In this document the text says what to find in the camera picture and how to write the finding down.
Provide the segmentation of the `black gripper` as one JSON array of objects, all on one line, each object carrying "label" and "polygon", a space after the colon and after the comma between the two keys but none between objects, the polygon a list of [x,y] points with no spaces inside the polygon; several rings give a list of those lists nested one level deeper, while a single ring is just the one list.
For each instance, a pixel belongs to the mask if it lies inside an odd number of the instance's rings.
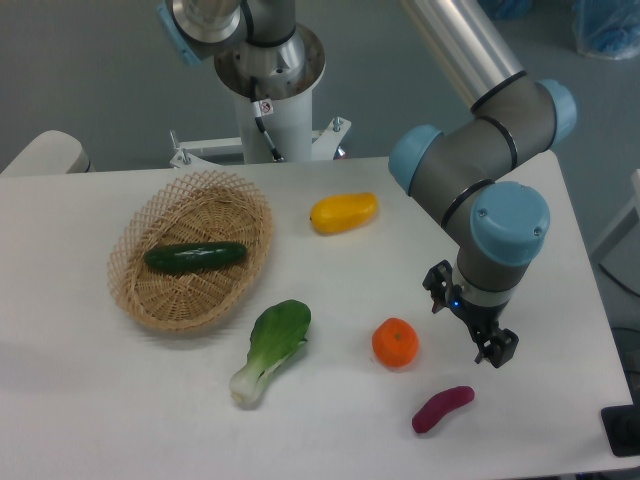
[{"label": "black gripper", "polygon": [[430,294],[433,314],[450,309],[467,326],[478,347],[476,364],[487,361],[498,369],[513,358],[519,337],[511,330],[499,327],[499,316],[506,307],[505,302],[484,306],[464,297],[462,287],[453,284],[452,266],[447,260],[431,267],[422,285]]}]

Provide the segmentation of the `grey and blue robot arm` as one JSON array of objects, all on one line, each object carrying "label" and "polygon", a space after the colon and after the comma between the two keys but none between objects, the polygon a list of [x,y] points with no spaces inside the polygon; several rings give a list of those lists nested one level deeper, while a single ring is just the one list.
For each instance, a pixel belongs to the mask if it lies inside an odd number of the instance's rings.
[{"label": "grey and blue robot arm", "polygon": [[[435,310],[467,326],[478,359],[495,367],[518,338],[498,319],[550,225],[534,189],[506,175],[564,139],[576,105],[561,84],[530,79],[475,1],[407,1],[404,9],[449,75],[472,118],[445,134],[419,126],[394,146],[388,168],[405,193],[458,245],[454,262],[432,267],[423,282]],[[183,61],[216,63],[240,107],[248,163],[309,161],[320,141],[305,100],[324,72],[316,36],[291,1],[163,1],[157,14]]]}]

